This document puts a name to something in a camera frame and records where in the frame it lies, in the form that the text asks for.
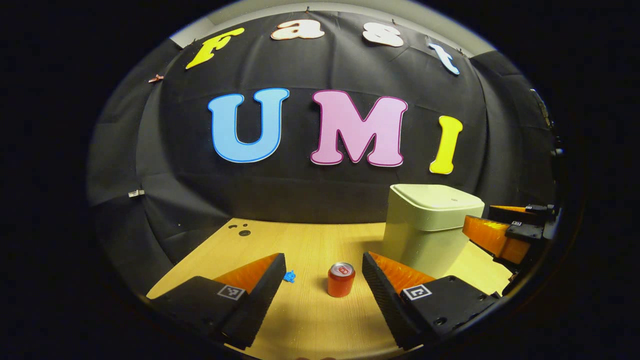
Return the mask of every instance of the can lid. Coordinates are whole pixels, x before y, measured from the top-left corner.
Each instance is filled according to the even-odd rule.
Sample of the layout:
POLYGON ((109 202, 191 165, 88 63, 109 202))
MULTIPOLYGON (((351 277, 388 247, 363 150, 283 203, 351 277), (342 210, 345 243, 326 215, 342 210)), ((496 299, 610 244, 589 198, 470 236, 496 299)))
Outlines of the can lid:
POLYGON ((331 274, 336 276, 349 276, 353 274, 353 266, 347 263, 335 263, 331 266, 331 274))

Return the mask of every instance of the orange gripper pad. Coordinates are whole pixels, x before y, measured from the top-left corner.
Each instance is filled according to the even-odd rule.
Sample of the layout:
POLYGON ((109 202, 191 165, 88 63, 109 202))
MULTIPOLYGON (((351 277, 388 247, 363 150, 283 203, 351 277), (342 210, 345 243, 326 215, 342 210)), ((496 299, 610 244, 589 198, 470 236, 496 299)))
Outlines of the orange gripper pad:
POLYGON ((434 281, 435 278, 419 272, 409 266, 406 266, 397 261, 385 258, 382 255, 378 255, 369 251, 369 255, 376 261, 377 266, 385 274, 394 290, 398 295, 402 292, 402 289, 411 288, 412 286, 421 285, 425 282, 434 281))
POLYGON ((269 265, 271 265, 277 256, 278 253, 266 256, 247 265, 240 266, 235 270, 231 270, 213 280, 236 288, 245 289, 247 293, 251 293, 255 285, 260 281, 260 278, 262 278, 262 275, 264 275, 264 272, 267 271, 269 265))
POLYGON ((505 210, 511 210, 511 211, 519 211, 521 213, 526 213, 527 209, 523 206, 497 206, 497 205, 491 205, 492 208, 499 208, 499 209, 505 209, 505 210))
POLYGON ((519 264, 531 244, 505 236, 509 224, 467 215, 462 233, 498 258, 519 264))

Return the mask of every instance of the wall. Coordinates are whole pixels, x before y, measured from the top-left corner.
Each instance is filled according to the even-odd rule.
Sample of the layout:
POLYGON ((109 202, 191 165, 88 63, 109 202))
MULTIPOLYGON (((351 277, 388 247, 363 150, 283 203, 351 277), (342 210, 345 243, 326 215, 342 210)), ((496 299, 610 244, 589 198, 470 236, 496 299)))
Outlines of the wall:
POLYGON ((309 6, 310 11, 333 10, 361 13, 386 22, 394 19, 397 24, 461 49, 468 57, 495 50, 487 41, 473 32, 419 3, 407 0, 345 0, 345 2, 348 4, 324 1, 291 3, 291 0, 243 0, 206 15, 171 36, 171 39, 184 47, 194 38, 206 37, 240 22, 278 13, 305 11, 309 6))

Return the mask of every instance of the blue toy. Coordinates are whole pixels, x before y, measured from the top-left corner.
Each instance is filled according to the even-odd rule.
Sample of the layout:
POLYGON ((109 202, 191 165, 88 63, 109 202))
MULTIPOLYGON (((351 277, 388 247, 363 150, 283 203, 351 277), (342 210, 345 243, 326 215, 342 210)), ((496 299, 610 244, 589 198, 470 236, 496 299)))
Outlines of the blue toy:
POLYGON ((289 281, 293 283, 294 282, 293 279, 295 278, 296 278, 296 274, 293 273, 293 270, 284 274, 284 281, 289 281))

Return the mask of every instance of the white trash bin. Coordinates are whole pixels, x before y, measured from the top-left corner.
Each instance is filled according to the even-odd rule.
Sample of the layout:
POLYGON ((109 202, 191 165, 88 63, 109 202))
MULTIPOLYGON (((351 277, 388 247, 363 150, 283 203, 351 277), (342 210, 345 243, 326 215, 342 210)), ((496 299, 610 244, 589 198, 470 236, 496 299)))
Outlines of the white trash bin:
POLYGON ((483 209, 479 197, 449 186, 392 185, 382 255, 439 279, 467 244, 465 216, 483 209))

